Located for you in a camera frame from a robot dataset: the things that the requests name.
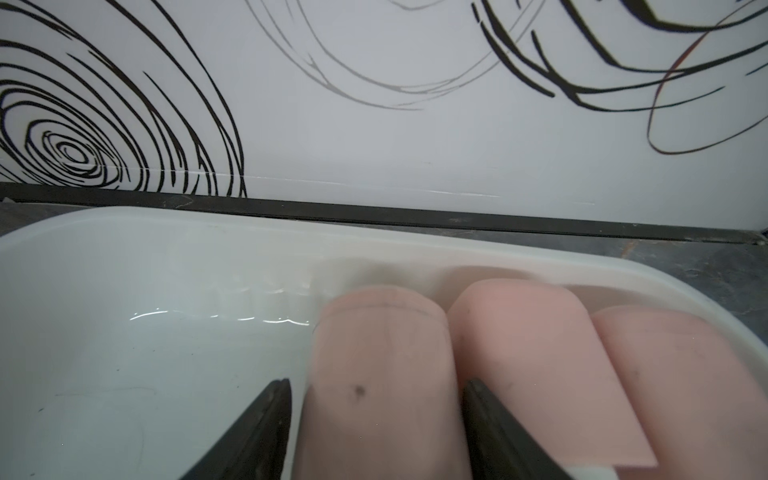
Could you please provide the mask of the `pink sharpener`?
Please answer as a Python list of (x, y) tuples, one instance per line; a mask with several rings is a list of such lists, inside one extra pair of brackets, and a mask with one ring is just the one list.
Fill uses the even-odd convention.
[(466, 288), (448, 311), (458, 382), (481, 380), (564, 467), (655, 467), (657, 458), (586, 307), (519, 279)]
[(658, 461), (620, 478), (766, 478), (767, 396), (714, 327), (642, 306), (592, 320)]
[(441, 307), (396, 286), (359, 289), (324, 307), (291, 476), (471, 478)]

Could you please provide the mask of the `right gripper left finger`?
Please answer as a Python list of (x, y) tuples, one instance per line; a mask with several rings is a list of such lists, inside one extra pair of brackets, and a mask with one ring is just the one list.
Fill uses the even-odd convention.
[(279, 479), (287, 454), (292, 411), (290, 381), (271, 381), (181, 478)]

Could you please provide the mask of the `white plastic tray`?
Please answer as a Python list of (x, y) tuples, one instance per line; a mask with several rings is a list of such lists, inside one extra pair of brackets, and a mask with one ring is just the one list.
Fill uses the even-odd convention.
[(262, 389), (303, 385), (314, 321), (368, 285), (443, 307), (470, 284), (563, 286), (591, 311), (685, 311), (760, 384), (767, 347), (731, 313), (628, 260), (199, 212), (110, 207), (1, 239), (1, 475), (177, 479)]

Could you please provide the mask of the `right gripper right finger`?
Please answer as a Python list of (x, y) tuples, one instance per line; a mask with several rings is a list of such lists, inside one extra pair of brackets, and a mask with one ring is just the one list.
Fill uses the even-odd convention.
[(475, 479), (570, 478), (481, 380), (466, 383), (461, 408)]

